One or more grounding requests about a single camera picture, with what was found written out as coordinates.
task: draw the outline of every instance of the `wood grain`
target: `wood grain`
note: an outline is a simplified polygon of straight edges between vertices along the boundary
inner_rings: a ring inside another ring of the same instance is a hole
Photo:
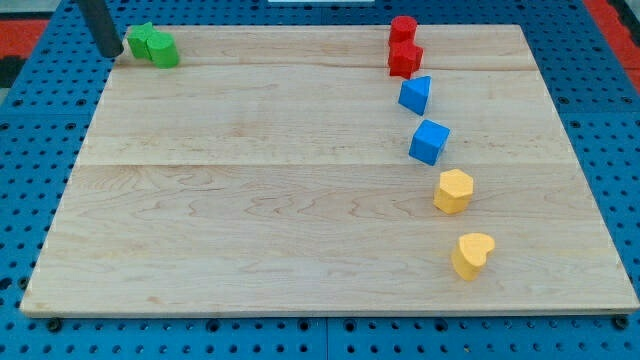
[[[34,317],[623,313],[638,300],[517,26],[421,26],[440,162],[388,27],[168,27],[116,62],[22,301]],[[433,205],[441,171],[469,208]],[[473,283],[449,255],[484,232]]]

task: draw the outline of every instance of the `green block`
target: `green block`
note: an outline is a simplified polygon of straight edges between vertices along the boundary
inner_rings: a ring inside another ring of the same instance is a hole
[[[153,64],[161,69],[172,68],[180,62],[175,40],[169,33],[156,32],[147,40],[147,49]]]
[[[133,57],[136,59],[151,60],[151,55],[147,49],[147,40],[155,33],[157,33],[157,31],[150,22],[131,28],[131,32],[129,36],[127,36],[127,42],[129,43]]]

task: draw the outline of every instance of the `blue perforated surface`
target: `blue perforated surface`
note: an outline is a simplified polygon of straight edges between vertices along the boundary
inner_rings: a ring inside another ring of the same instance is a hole
[[[636,290],[640,99],[577,0],[113,0],[129,24],[520,24]],[[640,358],[640,317],[31,320],[17,309],[112,67],[64,0],[0,108],[0,358]]]

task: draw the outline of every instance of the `blue block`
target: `blue block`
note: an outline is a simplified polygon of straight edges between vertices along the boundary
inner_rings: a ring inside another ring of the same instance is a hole
[[[430,92],[431,76],[403,81],[398,103],[418,115],[424,115]]]
[[[444,150],[449,132],[448,128],[425,119],[413,134],[409,155],[429,165],[435,165]]]

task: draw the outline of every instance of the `yellow block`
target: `yellow block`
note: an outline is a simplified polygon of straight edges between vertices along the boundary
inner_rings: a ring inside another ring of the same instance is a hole
[[[433,195],[433,205],[447,214],[464,211],[473,195],[473,178],[460,169],[440,174],[440,182]]]
[[[458,239],[451,253],[453,268],[461,278],[473,281],[487,263],[487,255],[495,247],[495,240],[487,234],[465,234]]]

